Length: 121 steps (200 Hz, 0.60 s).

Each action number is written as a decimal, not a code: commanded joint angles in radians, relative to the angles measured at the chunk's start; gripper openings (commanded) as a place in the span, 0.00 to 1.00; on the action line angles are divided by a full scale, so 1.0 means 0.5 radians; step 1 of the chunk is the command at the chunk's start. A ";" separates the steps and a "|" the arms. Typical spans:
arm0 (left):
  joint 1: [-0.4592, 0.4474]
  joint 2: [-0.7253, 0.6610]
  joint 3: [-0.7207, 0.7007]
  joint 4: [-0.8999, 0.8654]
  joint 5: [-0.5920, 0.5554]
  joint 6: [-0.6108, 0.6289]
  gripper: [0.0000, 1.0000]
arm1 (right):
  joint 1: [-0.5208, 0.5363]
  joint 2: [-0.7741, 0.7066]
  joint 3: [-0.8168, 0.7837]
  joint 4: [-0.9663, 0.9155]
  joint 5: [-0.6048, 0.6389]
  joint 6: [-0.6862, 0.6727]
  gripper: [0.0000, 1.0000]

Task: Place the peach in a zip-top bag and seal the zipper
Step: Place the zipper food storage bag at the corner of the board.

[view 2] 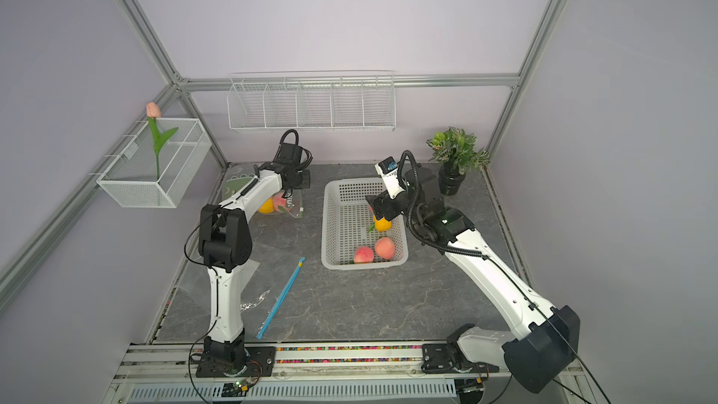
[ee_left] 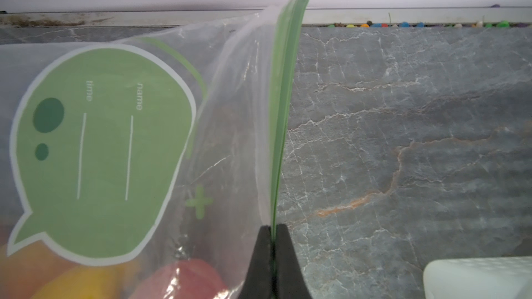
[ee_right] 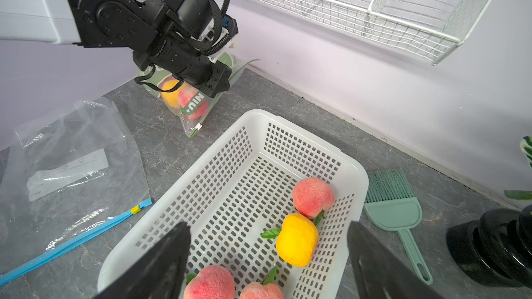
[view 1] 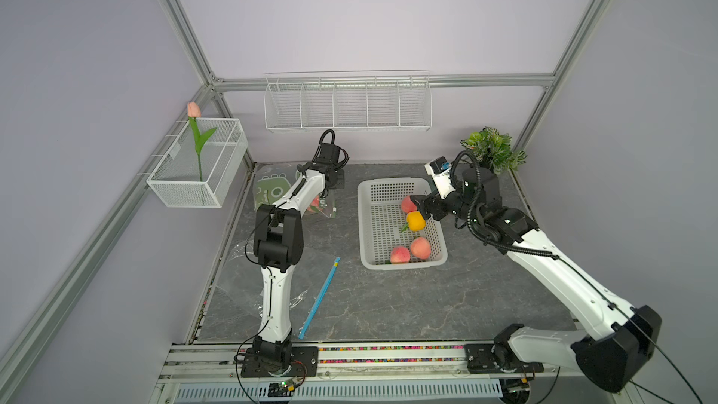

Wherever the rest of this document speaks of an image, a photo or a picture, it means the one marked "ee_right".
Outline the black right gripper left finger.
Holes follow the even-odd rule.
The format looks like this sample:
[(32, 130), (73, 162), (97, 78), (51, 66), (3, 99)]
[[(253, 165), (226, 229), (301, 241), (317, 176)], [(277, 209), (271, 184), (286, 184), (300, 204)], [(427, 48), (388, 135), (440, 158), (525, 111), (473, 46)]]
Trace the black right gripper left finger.
[(97, 298), (178, 298), (191, 246), (190, 226), (180, 222)]

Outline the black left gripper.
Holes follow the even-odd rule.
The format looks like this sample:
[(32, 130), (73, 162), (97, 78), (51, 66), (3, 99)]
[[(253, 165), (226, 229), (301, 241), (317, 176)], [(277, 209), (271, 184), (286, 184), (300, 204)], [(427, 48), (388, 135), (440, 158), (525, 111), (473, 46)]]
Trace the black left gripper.
[(134, 62), (140, 69), (157, 65), (210, 98), (228, 91), (232, 70), (211, 57), (238, 34), (230, 1), (145, 0), (142, 11), (157, 36), (146, 53), (134, 52)]

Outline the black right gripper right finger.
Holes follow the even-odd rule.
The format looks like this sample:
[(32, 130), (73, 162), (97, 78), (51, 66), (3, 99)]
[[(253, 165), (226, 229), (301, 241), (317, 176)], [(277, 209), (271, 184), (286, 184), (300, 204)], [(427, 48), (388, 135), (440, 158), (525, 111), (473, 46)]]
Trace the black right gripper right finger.
[(441, 298), (358, 221), (347, 232), (349, 257), (360, 298)]

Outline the yellow peach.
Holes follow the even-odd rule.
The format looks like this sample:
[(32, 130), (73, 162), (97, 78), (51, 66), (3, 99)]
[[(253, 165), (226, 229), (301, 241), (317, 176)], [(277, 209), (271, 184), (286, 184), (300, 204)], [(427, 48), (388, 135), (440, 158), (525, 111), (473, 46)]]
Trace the yellow peach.
[(260, 237), (275, 239), (280, 258), (294, 267), (305, 267), (310, 263), (319, 241), (316, 225), (300, 213), (288, 215), (281, 228), (264, 231)]
[(188, 83), (183, 83), (182, 81), (176, 80), (170, 76), (167, 77), (159, 87), (163, 90), (168, 90), (176, 85), (179, 85), (177, 90), (171, 93), (161, 93), (161, 96), (167, 108), (169, 108), (174, 114), (178, 115), (181, 112), (179, 95), (182, 90), (188, 87)]

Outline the green printed zip-top bag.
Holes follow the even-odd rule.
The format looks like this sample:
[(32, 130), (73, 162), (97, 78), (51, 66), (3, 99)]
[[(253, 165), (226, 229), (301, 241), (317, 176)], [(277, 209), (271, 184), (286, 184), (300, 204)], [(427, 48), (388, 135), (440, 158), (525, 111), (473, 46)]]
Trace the green printed zip-top bag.
[(219, 93), (210, 98), (192, 85), (177, 80), (169, 71), (158, 66), (140, 71), (135, 79), (140, 78), (145, 78), (141, 82), (145, 90), (161, 99), (180, 119), (185, 135), (189, 138), (201, 129), (209, 112), (222, 96)]

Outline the clear bag with blue zipper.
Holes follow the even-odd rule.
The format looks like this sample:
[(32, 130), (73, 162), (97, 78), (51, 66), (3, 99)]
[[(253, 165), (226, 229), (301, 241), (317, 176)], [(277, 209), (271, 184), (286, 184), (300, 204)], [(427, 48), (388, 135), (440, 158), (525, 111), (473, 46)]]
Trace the clear bag with blue zipper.
[(137, 143), (108, 98), (15, 129), (1, 180), (1, 283), (151, 205)]

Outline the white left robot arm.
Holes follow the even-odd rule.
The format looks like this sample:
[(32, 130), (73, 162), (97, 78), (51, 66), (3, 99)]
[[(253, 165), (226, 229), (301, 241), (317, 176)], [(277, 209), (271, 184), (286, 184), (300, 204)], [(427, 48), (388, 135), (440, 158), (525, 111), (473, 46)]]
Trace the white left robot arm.
[(238, 34), (231, 0), (1, 0), (1, 38), (85, 48), (129, 48), (150, 84), (156, 68), (214, 96), (232, 70), (218, 60)]

